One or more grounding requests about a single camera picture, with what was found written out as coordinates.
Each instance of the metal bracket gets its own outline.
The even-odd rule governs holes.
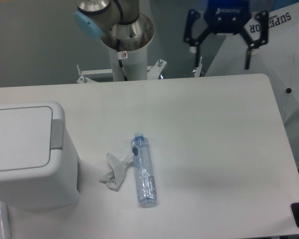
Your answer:
[[[161,72],[164,67],[167,65],[167,62],[159,59],[154,66],[148,66],[148,80],[161,79]],[[112,69],[105,70],[93,70],[93,71],[80,71],[79,79],[77,83],[97,83],[90,78],[109,78],[112,77]]]

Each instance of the gripper logo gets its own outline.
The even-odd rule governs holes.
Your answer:
[[[240,13],[240,9],[234,8],[217,8],[216,14],[220,13]]]

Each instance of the bolt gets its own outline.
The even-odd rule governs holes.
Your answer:
[[[76,68],[78,68],[78,73],[79,73],[79,75],[81,75],[82,72],[81,72],[81,70],[80,70],[80,66],[79,66],[79,65],[76,65]]]
[[[87,82],[88,82],[88,80],[85,78],[84,75],[82,75],[82,78],[83,78],[83,82],[84,82],[84,83],[87,83]]]

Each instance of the bottle label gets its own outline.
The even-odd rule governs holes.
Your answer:
[[[150,191],[151,195],[156,194],[156,186],[155,186],[154,176],[149,177],[149,191]]]

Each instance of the bottle cap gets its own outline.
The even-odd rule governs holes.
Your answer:
[[[134,134],[134,137],[138,137],[138,136],[143,136],[143,137],[144,137],[143,132],[136,132],[136,133]]]

